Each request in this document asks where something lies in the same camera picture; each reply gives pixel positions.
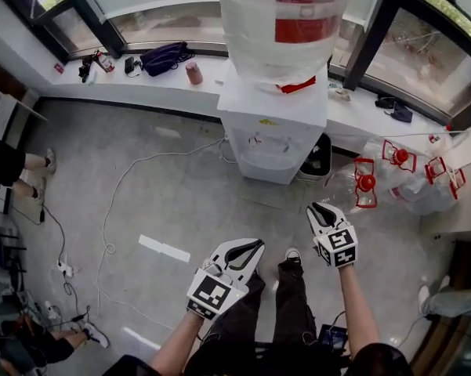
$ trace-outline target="sneaker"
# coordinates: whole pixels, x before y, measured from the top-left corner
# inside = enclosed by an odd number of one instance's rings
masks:
[[[48,149],[47,154],[45,155],[46,158],[49,159],[50,164],[47,166],[47,171],[50,172],[51,174],[54,174],[56,172],[56,154],[54,153],[54,150]]]
[[[38,196],[34,199],[40,206],[42,206],[45,202],[45,188],[47,187],[47,180],[45,177],[40,179],[40,183],[37,185],[36,190]]]
[[[296,248],[289,248],[285,252],[284,260],[290,260],[291,262],[298,263],[301,265],[301,255]]]
[[[99,330],[97,330],[96,326],[94,326],[93,324],[86,323],[84,325],[84,331],[87,331],[91,340],[93,340],[94,342],[99,342],[103,348],[108,348],[108,346],[110,345],[106,336]]]
[[[449,287],[450,281],[451,281],[451,278],[448,275],[444,276],[444,279],[442,279],[442,281],[440,282],[439,292],[445,289],[446,287]]]
[[[420,288],[420,291],[418,293],[418,309],[422,315],[426,315],[426,313],[423,312],[423,305],[425,305],[426,300],[429,298],[430,290],[426,285],[424,285]]]

